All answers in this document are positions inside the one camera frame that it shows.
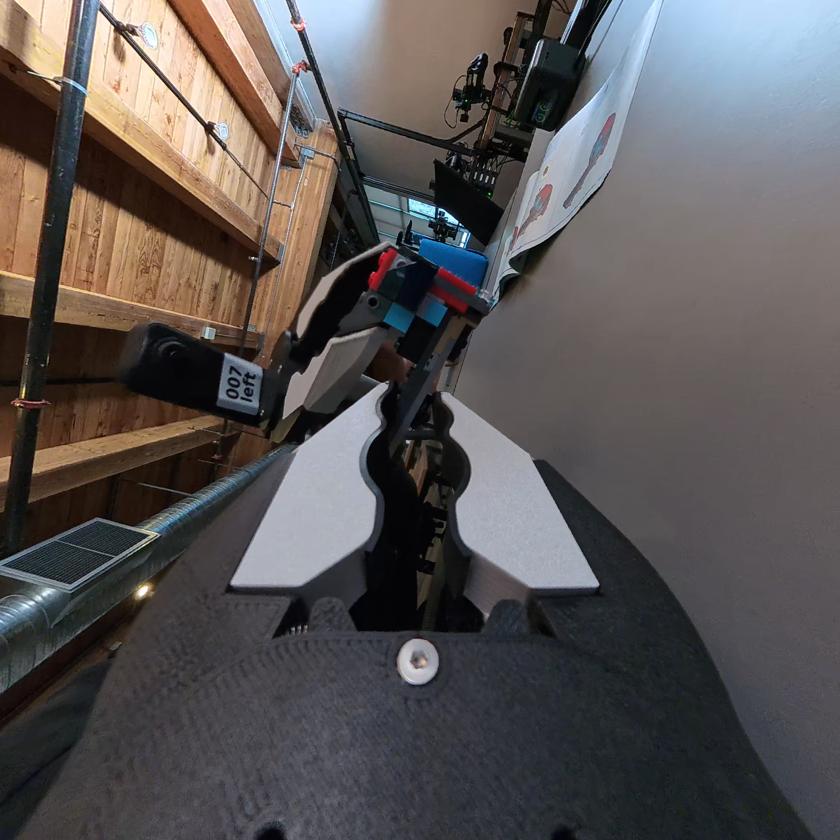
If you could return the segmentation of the slanted black pipe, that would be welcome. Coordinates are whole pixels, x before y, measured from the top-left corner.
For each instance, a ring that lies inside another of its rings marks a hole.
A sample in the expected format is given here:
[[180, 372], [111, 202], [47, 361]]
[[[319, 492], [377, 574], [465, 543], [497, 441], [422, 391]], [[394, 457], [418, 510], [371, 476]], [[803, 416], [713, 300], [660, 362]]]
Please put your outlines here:
[[316, 81], [322, 104], [326, 110], [333, 131], [335, 132], [339, 145], [339, 152], [341, 153], [343, 162], [347, 165], [346, 167], [353, 184], [353, 189], [355, 190], [356, 196], [360, 202], [360, 209], [364, 219], [364, 221], [360, 224], [360, 237], [367, 245], [376, 245], [380, 242], [380, 236], [377, 231], [369, 198], [364, 189], [361, 170], [355, 153], [349, 146], [347, 133], [344, 131], [342, 123], [339, 120], [338, 114], [330, 99], [326, 82], [322, 75], [312, 42], [308, 35], [307, 24], [301, 15], [298, 2], [286, 1], [286, 4], [290, 15], [290, 23], [297, 31], [310, 72]]

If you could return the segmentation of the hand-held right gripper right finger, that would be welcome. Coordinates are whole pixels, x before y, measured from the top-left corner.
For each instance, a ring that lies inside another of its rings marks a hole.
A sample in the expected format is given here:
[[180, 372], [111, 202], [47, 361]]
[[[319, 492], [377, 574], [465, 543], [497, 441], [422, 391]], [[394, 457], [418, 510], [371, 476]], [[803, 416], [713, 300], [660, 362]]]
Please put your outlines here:
[[535, 461], [449, 393], [439, 395], [455, 455], [449, 531], [466, 558], [456, 586], [484, 616], [503, 601], [587, 596], [600, 583]]

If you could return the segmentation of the black metal frame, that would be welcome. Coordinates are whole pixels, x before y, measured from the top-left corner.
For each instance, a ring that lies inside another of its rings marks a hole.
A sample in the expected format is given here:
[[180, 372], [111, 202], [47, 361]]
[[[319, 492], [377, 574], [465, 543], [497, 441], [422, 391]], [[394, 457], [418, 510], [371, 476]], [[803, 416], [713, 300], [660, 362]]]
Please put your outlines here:
[[470, 125], [467, 129], [459, 132], [453, 138], [445, 140], [427, 133], [417, 132], [413, 129], [406, 129], [393, 123], [373, 119], [365, 115], [359, 114], [357, 112], [348, 111], [343, 108], [340, 108], [337, 111], [337, 115], [339, 117], [340, 125], [343, 129], [347, 127], [346, 123], [348, 121], [351, 121], [366, 126], [368, 128], [393, 134], [397, 137], [402, 137], [404, 139], [412, 140], [420, 144], [430, 145], [438, 149], [449, 151], [457, 150], [458, 148], [460, 148], [460, 142], [469, 135], [471, 135], [473, 132], [477, 131], [482, 125], [481, 122], [476, 122]]

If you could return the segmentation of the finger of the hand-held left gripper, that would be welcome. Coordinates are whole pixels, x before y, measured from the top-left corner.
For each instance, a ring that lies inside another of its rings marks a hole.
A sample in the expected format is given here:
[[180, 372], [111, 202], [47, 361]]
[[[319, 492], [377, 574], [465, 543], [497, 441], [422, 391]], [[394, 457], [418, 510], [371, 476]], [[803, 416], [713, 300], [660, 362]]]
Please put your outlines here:
[[330, 339], [324, 350], [299, 371], [289, 370], [290, 378], [282, 403], [282, 421], [291, 420], [302, 411], [327, 414], [340, 407], [347, 398], [359, 399], [384, 382], [394, 382], [391, 375], [379, 378], [367, 374], [382, 347], [394, 338], [389, 327], [372, 327]]
[[380, 268], [381, 257], [395, 255], [392, 244], [381, 243], [320, 279], [298, 314], [291, 344], [294, 361], [309, 361], [332, 338], [367, 329], [382, 320], [379, 309], [368, 302], [373, 294], [369, 281]]

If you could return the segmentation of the black monitor screen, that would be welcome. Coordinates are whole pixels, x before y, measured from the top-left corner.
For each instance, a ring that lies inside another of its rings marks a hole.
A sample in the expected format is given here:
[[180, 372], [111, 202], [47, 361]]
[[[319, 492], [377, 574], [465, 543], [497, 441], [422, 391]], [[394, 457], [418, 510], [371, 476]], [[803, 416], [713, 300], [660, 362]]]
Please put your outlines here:
[[453, 215], [482, 245], [490, 243], [504, 215], [501, 206], [439, 160], [434, 161], [433, 190], [437, 207]]

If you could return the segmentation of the toy brick model with stick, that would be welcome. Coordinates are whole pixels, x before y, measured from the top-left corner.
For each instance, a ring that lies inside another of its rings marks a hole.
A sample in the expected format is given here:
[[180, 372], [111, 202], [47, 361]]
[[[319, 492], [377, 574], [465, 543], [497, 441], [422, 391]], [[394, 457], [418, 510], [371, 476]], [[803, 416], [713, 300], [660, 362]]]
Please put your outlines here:
[[397, 387], [395, 414], [387, 424], [391, 455], [408, 439], [462, 336], [478, 327], [492, 304], [486, 290], [408, 248], [387, 246], [378, 254], [338, 335], [385, 328], [395, 335], [395, 351], [413, 366], [406, 382]]

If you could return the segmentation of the thin black rod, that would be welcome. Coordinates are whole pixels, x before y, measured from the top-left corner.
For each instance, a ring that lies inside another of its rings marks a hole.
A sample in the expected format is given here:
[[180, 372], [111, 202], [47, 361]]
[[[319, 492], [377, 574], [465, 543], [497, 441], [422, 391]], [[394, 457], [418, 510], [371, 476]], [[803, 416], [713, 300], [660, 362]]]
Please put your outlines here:
[[[230, 150], [228, 144], [225, 142], [225, 139], [217, 133], [217, 129], [219, 128], [219, 124], [216, 122], [209, 122], [206, 121], [202, 115], [194, 108], [194, 106], [186, 99], [186, 97], [182, 94], [180, 89], [165, 75], [163, 70], [158, 67], [158, 65], [152, 60], [152, 58], [146, 53], [146, 51], [137, 43], [135, 36], [139, 35], [141, 38], [144, 37], [145, 33], [145, 25], [137, 26], [135, 24], [126, 24], [119, 21], [111, 11], [109, 11], [103, 2], [99, 2], [99, 13], [105, 17], [108, 23], [111, 25], [115, 34], [119, 35], [124, 42], [129, 45], [132, 50], [139, 56], [142, 62], [152, 70], [154, 75], [161, 80], [164, 84], [165, 88], [175, 96], [176, 100], [183, 106], [183, 108], [194, 118], [194, 120], [198, 123], [198, 125], [203, 129], [205, 132], [206, 137], [213, 141], [216, 146], [218, 146], [223, 152], [226, 153], [227, 157], [236, 164], [237, 168], [247, 176], [247, 178], [251, 181], [252, 184], [256, 187], [257, 191], [263, 195], [266, 199], [268, 196], [268, 192], [264, 190], [259, 183], [257, 182], [256, 178], [245, 168], [243, 163], [238, 159], [238, 157]], [[287, 205], [283, 202], [275, 201], [275, 206], [283, 206], [286, 207]]]

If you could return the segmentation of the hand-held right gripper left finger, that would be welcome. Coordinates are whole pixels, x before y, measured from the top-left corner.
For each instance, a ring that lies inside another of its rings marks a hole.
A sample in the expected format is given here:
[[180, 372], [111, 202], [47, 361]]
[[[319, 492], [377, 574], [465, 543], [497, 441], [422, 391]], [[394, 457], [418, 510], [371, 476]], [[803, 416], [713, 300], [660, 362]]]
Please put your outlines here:
[[367, 456], [385, 428], [390, 389], [379, 384], [296, 449], [229, 582], [233, 592], [304, 601], [365, 593], [365, 555], [384, 521]]

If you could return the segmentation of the thick black pipe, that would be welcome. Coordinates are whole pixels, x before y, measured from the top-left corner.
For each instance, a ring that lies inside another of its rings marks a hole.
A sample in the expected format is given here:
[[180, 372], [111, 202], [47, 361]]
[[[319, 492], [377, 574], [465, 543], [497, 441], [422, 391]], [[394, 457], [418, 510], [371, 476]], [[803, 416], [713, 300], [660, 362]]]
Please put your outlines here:
[[75, 1], [72, 4], [64, 66], [57, 81], [59, 99], [45, 210], [24, 362], [18, 396], [14, 400], [17, 413], [4, 509], [3, 558], [20, 550], [34, 474], [40, 414], [47, 405], [43, 391], [54, 335], [70, 204], [76, 183], [98, 10], [99, 2], [96, 1]]

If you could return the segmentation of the printed instruction booklet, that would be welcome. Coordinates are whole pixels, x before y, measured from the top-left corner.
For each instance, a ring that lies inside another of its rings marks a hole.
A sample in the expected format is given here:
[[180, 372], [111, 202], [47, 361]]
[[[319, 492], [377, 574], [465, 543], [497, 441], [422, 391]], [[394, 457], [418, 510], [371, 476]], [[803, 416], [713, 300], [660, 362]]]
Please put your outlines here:
[[612, 170], [662, 6], [651, 3], [611, 75], [553, 136], [515, 192], [488, 285], [494, 299], [522, 274], [530, 251], [558, 234]]

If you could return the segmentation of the person's left hand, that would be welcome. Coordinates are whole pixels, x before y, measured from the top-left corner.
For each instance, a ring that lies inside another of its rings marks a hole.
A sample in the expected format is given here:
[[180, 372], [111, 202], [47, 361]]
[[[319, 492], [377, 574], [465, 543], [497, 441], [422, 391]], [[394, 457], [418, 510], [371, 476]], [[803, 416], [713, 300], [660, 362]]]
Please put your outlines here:
[[414, 363], [397, 352], [396, 341], [387, 339], [374, 355], [371, 362], [371, 375], [379, 382], [403, 385], [407, 382], [413, 368]]

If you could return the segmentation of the black box device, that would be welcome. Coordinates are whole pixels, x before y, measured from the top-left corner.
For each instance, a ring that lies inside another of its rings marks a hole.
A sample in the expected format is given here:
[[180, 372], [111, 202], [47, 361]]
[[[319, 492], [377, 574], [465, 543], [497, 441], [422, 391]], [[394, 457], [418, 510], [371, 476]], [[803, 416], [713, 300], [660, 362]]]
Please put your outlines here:
[[534, 129], [557, 130], [580, 84], [584, 65], [580, 49], [556, 38], [541, 38], [521, 83], [514, 119]]

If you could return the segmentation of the blue plastic bin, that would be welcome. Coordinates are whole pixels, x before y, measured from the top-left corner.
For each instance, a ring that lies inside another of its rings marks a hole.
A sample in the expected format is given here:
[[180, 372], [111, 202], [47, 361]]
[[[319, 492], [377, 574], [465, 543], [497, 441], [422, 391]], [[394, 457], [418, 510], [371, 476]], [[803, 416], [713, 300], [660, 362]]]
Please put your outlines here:
[[489, 265], [488, 258], [480, 252], [429, 238], [422, 239], [418, 255], [475, 288], [482, 287]]

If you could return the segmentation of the spiral metal duct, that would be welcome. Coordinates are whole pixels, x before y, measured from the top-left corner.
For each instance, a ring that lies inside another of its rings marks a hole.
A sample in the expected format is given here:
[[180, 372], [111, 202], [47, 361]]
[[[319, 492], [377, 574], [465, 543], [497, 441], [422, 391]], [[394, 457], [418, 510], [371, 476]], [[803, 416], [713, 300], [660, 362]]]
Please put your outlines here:
[[235, 470], [135, 528], [159, 538], [75, 592], [2, 579], [1, 691], [7, 693], [47, 659], [176, 560], [270, 466], [296, 450], [288, 445]]

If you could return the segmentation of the metal vent grille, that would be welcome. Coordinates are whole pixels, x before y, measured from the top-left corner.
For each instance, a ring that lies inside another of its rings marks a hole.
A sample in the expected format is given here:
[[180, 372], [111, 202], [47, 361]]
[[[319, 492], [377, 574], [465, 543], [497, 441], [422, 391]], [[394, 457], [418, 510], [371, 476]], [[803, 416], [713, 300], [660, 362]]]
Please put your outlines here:
[[159, 538], [157, 532], [94, 518], [1, 562], [3, 580], [76, 592]]

